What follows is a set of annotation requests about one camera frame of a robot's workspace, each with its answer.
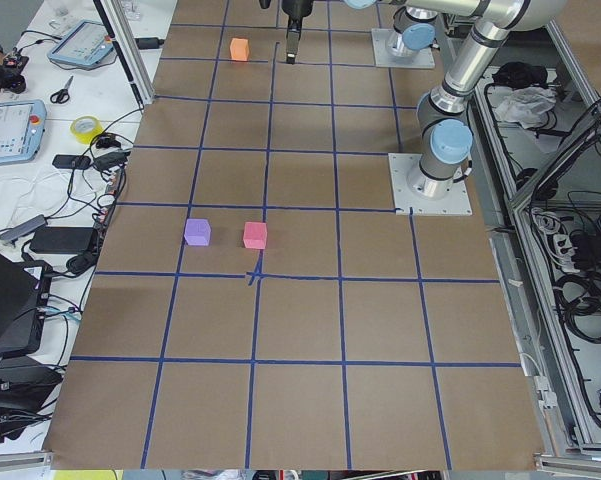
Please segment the crumpled white cloth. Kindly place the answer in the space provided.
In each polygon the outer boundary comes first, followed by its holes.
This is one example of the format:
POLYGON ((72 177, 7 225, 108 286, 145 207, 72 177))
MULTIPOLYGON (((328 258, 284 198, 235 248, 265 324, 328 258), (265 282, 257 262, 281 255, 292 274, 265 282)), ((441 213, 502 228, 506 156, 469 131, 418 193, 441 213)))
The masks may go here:
POLYGON ((495 108, 497 121, 518 123, 529 129, 541 126, 556 104, 556 93, 547 88, 527 87, 506 95, 495 108))

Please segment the purple foam block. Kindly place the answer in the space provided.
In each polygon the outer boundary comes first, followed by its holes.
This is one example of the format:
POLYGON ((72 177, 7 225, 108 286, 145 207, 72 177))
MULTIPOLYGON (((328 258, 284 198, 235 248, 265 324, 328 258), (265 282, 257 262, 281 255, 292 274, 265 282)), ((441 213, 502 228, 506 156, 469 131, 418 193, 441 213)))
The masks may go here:
POLYGON ((189 218, 185 223, 183 237, 189 246, 208 246, 211 232, 211 225, 207 219, 189 218))

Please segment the upper blue teach pendant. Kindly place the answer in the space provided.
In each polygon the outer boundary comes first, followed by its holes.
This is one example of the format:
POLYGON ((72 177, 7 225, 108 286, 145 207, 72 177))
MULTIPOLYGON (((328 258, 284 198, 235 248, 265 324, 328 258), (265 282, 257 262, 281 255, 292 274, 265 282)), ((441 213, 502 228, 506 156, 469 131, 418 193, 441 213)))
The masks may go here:
POLYGON ((93 70, 113 51, 105 26, 96 21, 82 20, 47 53, 47 58, 61 66, 93 70))

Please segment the black laptop power brick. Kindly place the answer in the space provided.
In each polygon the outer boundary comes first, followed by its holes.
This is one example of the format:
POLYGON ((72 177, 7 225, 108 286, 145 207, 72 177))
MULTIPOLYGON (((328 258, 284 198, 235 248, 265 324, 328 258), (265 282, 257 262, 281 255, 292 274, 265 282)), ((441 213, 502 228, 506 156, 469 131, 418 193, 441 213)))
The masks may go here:
POLYGON ((44 254, 81 253, 89 249, 94 234, 91 227, 40 227, 34 233, 30 249, 44 254))

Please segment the brown paper table cover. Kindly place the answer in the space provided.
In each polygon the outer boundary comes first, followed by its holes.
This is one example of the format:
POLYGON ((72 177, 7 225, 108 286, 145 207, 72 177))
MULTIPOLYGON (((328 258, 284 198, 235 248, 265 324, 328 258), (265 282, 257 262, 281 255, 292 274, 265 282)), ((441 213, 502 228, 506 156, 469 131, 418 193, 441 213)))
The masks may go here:
POLYGON ((481 213, 393 209, 388 154, 421 150, 443 68, 375 66, 391 15, 319 1, 288 65, 277 5, 177 4, 45 442, 56 468, 533 467, 481 213), (208 246, 185 243, 189 218, 208 246))

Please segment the pink foam block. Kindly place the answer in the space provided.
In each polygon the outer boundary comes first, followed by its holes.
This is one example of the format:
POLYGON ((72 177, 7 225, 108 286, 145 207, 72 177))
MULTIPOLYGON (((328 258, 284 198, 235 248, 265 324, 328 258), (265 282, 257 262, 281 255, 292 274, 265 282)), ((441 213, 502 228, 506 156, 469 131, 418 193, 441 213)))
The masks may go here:
POLYGON ((248 221, 244 224, 243 244, 245 248, 264 250, 267 244, 268 230, 264 222, 248 221))

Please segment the black handled scissors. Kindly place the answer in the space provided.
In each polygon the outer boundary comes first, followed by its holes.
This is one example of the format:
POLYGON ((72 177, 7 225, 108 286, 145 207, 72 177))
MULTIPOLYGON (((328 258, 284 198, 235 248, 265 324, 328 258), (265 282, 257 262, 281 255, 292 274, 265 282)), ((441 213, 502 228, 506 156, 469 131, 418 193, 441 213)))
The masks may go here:
POLYGON ((65 82, 64 86, 52 93, 49 97, 49 101, 52 104, 62 105, 66 104, 70 100, 70 87, 72 85, 74 76, 70 76, 69 79, 65 82))

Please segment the blue teach pendant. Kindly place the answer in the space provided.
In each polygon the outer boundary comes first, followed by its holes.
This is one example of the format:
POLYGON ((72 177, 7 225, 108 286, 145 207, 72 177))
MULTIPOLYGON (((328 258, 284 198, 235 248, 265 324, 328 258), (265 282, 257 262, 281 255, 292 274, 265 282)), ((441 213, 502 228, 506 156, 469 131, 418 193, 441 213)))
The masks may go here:
POLYGON ((46 116, 41 100, 0 103, 0 165, 29 162, 35 157, 46 116))
POLYGON ((96 21, 82 20, 47 53, 47 58, 61 66, 93 70, 113 51, 105 26, 96 21))

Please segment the yellow tape roll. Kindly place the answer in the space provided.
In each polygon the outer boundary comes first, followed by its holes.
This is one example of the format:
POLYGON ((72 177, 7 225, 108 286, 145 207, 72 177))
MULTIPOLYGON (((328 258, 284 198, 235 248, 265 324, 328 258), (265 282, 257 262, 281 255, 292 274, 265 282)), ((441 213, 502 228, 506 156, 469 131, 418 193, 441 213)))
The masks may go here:
POLYGON ((91 115, 76 118, 70 125, 70 132, 75 139, 84 145, 89 145, 96 137, 104 132, 100 120, 91 115))

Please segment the aluminium frame post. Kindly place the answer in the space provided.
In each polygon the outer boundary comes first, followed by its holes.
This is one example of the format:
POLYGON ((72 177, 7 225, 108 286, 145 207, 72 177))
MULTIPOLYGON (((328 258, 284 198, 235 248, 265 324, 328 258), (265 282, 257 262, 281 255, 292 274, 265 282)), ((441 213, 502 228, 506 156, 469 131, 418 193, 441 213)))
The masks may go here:
POLYGON ((93 4, 113 43, 136 102, 144 108, 153 102, 155 89, 124 10, 114 0, 94 0, 93 4))

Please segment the lower blue teach pendant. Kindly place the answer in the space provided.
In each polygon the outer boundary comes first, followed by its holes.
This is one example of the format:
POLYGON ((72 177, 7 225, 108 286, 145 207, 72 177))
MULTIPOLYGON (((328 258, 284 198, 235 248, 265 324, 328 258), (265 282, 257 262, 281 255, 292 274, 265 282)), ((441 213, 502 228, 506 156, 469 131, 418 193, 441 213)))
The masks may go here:
POLYGON ((35 157, 46 116, 41 100, 0 103, 0 165, 29 162, 35 157))

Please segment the orange foam block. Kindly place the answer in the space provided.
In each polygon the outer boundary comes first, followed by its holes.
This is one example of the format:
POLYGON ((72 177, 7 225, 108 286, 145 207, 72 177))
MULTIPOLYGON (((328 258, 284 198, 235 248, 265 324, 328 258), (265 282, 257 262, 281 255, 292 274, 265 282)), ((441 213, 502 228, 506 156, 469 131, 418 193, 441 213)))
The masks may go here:
POLYGON ((230 58, 232 61, 247 62, 250 56, 249 40, 234 37, 230 41, 230 58))

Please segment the black monitor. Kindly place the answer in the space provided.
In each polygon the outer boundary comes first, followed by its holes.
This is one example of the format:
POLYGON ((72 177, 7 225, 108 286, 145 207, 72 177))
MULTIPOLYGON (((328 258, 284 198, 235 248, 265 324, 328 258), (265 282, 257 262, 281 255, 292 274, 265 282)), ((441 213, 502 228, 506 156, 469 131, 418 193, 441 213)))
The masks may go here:
POLYGON ((44 261, 13 262, 0 254, 0 357, 19 357, 38 350, 50 271, 44 261))

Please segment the grey usb hub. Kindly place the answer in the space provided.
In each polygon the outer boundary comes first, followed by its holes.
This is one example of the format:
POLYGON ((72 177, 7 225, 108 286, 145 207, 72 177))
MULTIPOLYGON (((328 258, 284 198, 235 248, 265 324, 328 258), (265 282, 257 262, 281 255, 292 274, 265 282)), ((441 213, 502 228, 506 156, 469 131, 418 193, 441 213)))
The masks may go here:
POLYGON ((0 234, 3 243, 14 243, 18 239, 34 233, 38 228, 46 226, 47 219, 44 215, 36 215, 0 234))

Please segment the small black adapter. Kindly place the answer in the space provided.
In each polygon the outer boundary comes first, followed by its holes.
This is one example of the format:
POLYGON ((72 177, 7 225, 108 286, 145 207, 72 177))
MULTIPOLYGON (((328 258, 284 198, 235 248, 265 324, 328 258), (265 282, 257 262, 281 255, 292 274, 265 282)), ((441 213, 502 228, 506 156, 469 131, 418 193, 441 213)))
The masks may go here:
POLYGON ((91 165, 91 158, 86 155, 57 154, 52 165, 57 169, 86 170, 91 165))

